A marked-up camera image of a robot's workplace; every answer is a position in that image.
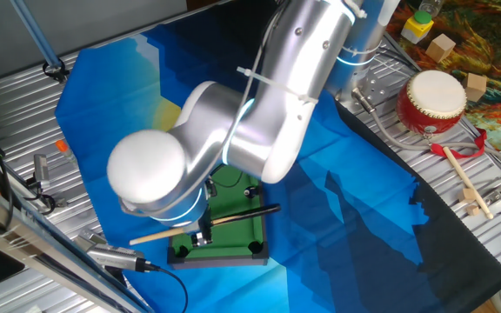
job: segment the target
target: metal grating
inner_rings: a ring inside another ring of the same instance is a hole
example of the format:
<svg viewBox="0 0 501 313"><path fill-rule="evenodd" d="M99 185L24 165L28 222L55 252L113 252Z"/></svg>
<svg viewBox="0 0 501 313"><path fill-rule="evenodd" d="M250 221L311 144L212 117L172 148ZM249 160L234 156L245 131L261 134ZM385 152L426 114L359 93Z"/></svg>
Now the metal grating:
<svg viewBox="0 0 501 313"><path fill-rule="evenodd" d="M383 46L392 49L388 44L384 40ZM76 59L77 54L63 58L68 69L73 68ZM377 112L384 127L404 143L419 143L422 138L409 132L397 120L394 111L395 95L413 71L382 55L377 55L374 62L369 73L367 95L373 103L379 103ZM100 233L101 227L78 169L66 162L54 145L57 139L63 139L54 116L62 91L63 86L46 77L38 67L0 80L0 146L7 153L9 166L23 178L33 172L34 154L48 157L51 187L47 192L66 198L68 203L67 208L56 209L49 219L73 238L81 229L89 228ZM382 136L371 117L358 104L351 103L348 109ZM452 130L434 140L472 142L474 137L474 128L463 119ZM467 216L463 205L457 201L457 193L463 188L463 183L445 159L429 152L392 148L434 188L501 262L501 201L491 206L496 216L492 221L486 220L483 214ZM501 166L488 156L460 163L483 196L501 185ZM34 270L25 270L0 283L0 312L26 312L35 305L49 313L100 310L92 302Z"/></svg>

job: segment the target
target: wooden stick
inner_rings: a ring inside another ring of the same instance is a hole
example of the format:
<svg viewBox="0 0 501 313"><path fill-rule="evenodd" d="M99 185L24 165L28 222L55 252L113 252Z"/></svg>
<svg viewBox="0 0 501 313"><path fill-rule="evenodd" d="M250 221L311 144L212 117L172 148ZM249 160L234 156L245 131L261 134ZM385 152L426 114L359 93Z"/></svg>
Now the wooden stick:
<svg viewBox="0 0 501 313"><path fill-rule="evenodd" d="M170 236L176 236L176 235L180 235L183 233L184 233L183 227L179 227L179 228L175 228L175 229L170 229L170 230L158 232L157 234L148 235L148 236L140 237L137 239L133 239L133 240L129 241L129 245L135 245L135 244L139 244L139 243L147 243L147 242L152 241L152 240L162 239L162 238L166 238L166 237L170 237Z"/></svg>
<svg viewBox="0 0 501 313"><path fill-rule="evenodd" d="M480 194L478 193L478 191L475 188L475 186L473 186L473 183L471 183L471 180L469 179L469 177L467 176L467 174L465 174L465 172L461 168L461 165L459 165L458 160L456 160L456 158L451 154L450 148L444 147L444 153L448 157L448 160L450 161L450 163L453 166L453 168L456 169L456 172L461 177L461 179L463 180L463 182L465 183L465 185L468 188L471 188L472 190L475 190L475 197L476 197L478 206L480 206L480 208L483 210L484 214L486 215L486 218L488 218L488 219L494 218L494 216L492 215L491 211L488 209L488 206L486 205L486 202L480 196Z"/></svg>
<svg viewBox="0 0 501 313"><path fill-rule="evenodd" d="M240 221L242 219L253 218L256 216L262 216L265 214L278 212L280 209L281 208L279 207L279 204L267 205L264 207L260 207L258 209L245 211L239 215L217 218L217 219L211 221L211 226L236 222L236 221ZM135 245L135 244L139 244L139 243L147 243L149 241L162 239L162 238L166 238L166 237L171 237L171 236L176 236L176 235L180 235L183 233L184 233L184 228L179 227L179 228L175 228L175 229L170 229L170 230L158 232L158 233L153 234L153 235L148 235L148 236L140 237L137 239L133 239L133 240L129 241L129 245Z"/></svg>

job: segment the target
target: wooden block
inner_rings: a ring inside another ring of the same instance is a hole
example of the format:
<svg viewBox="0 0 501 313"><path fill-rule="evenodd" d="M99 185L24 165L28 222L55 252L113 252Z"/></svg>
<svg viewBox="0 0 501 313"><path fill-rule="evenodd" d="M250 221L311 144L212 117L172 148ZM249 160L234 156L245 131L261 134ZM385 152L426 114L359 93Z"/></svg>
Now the wooden block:
<svg viewBox="0 0 501 313"><path fill-rule="evenodd" d="M426 55L437 63L440 63L450 55L455 46L456 43L453 40L442 34L432 40L431 45L426 50Z"/></svg>
<svg viewBox="0 0 501 313"><path fill-rule="evenodd" d="M467 99L477 102L486 92L486 77L469 73L463 81Z"/></svg>
<svg viewBox="0 0 501 313"><path fill-rule="evenodd" d="M458 194L458 199L460 203L472 203L477 200L477 194L475 190L470 188L463 188Z"/></svg>
<svg viewBox="0 0 501 313"><path fill-rule="evenodd" d="M470 216L475 216L478 214L478 206L476 204L471 204L467 207L467 214Z"/></svg>

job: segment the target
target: drum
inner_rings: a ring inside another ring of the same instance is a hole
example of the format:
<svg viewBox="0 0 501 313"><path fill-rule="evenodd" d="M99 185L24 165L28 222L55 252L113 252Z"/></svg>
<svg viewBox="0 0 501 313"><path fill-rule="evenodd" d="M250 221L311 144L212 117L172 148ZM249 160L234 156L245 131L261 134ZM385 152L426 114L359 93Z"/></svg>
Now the drum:
<svg viewBox="0 0 501 313"><path fill-rule="evenodd" d="M399 91L397 117L418 134L431 135L447 131L459 122L467 104L460 82L438 70L416 74Z"/></svg>

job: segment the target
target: white joint cap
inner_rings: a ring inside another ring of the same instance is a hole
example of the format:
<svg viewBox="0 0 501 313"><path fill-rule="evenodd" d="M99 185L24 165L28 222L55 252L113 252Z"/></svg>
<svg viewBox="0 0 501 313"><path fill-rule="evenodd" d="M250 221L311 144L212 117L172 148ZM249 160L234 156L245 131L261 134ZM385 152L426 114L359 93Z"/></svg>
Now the white joint cap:
<svg viewBox="0 0 501 313"><path fill-rule="evenodd" d="M108 161L113 191L131 203L150 203L181 181L185 156L181 143L161 130L141 130L123 138Z"/></svg>

